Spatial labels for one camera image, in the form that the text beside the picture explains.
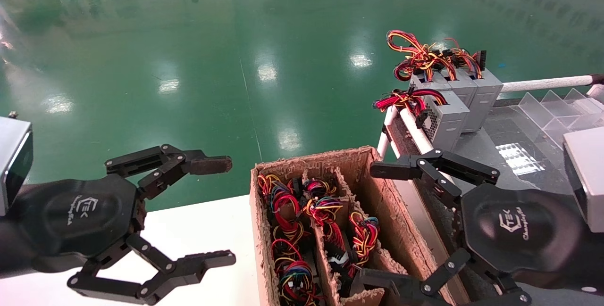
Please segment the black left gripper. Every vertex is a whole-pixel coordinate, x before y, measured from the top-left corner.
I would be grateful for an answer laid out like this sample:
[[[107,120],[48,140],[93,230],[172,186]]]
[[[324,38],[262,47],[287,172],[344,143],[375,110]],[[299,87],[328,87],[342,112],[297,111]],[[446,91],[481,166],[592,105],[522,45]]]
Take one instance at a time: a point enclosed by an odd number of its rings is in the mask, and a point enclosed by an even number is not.
[[[234,265],[230,250],[169,259],[138,233],[151,200],[184,176],[228,173],[229,156],[169,144],[105,162],[100,179],[67,179],[24,186],[9,208],[10,259],[88,259],[67,286],[83,297],[154,306],[174,289],[199,284],[209,269]],[[138,187],[127,177],[147,173]],[[98,277],[129,252],[157,273],[142,284]]]

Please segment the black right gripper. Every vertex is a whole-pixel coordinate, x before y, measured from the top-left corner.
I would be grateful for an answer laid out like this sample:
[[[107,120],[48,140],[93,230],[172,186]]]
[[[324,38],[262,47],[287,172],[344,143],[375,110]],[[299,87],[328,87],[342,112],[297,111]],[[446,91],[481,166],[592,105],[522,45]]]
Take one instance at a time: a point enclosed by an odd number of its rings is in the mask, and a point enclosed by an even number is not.
[[[461,207],[465,242],[490,272],[487,278],[501,290],[501,295],[470,306],[530,306],[531,296],[511,277],[544,289],[580,289],[586,281],[580,262],[586,225],[571,196],[501,189],[496,187],[497,169],[440,149],[401,156],[395,162],[374,161],[369,174],[393,181],[425,181],[445,207]],[[445,175],[474,188],[462,196]],[[359,280],[388,289],[399,306],[448,306],[440,290],[465,267],[476,267],[472,252],[456,250],[424,281],[376,269],[361,269]]]

